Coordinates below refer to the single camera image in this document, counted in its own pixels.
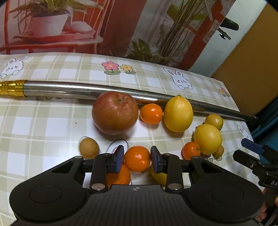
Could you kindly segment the person hand at right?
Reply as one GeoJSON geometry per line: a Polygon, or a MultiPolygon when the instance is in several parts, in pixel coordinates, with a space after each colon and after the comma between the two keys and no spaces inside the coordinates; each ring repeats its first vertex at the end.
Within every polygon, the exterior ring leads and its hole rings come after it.
{"type": "Polygon", "coordinates": [[[271,203],[274,203],[277,206],[277,196],[275,198],[273,197],[274,192],[272,189],[264,188],[263,194],[264,194],[264,204],[261,207],[261,210],[260,210],[258,216],[256,217],[256,220],[258,222],[262,222],[267,217],[266,211],[267,211],[267,207],[269,206],[266,203],[267,200],[271,201],[271,203]]]}

